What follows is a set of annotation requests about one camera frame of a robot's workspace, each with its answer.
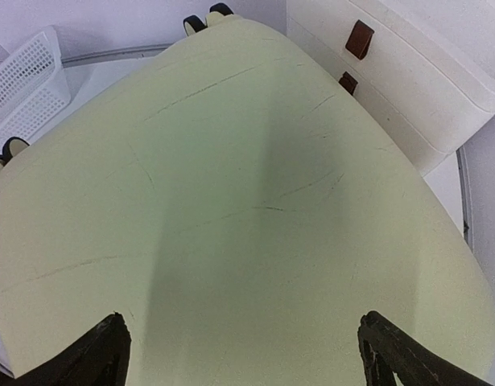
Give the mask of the white three-drawer storage cabinet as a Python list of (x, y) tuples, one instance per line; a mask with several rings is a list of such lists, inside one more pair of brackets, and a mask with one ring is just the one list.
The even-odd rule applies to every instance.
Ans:
[(495, 1), (289, 1), (287, 35), (422, 175), (495, 116)]

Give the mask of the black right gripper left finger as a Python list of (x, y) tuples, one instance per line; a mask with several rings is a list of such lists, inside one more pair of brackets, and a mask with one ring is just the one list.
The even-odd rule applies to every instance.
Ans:
[(114, 313), (54, 358), (15, 380), (17, 385), (124, 385), (130, 362), (130, 332)]

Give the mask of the pale green hard-shell suitcase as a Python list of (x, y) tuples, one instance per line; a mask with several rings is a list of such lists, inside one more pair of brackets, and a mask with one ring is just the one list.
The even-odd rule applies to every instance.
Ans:
[(182, 39), (0, 172), (0, 334), (16, 376), (107, 315), (129, 385), (361, 385), (375, 310), (478, 377), (495, 306), (384, 129), (237, 15)]

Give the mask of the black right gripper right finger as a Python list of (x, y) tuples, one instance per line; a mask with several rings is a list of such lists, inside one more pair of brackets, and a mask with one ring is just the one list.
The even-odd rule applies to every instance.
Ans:
[(361, 318), (357, 331), (368, 385), (486, 385), (438, 357), (378, 312)]

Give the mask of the white perforated plastic basket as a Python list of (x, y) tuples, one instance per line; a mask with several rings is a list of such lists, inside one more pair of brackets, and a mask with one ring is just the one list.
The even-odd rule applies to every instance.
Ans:
[(0, 64), (0, 146), (30, 139), (71, 99), (56, 30), (45, 27)]

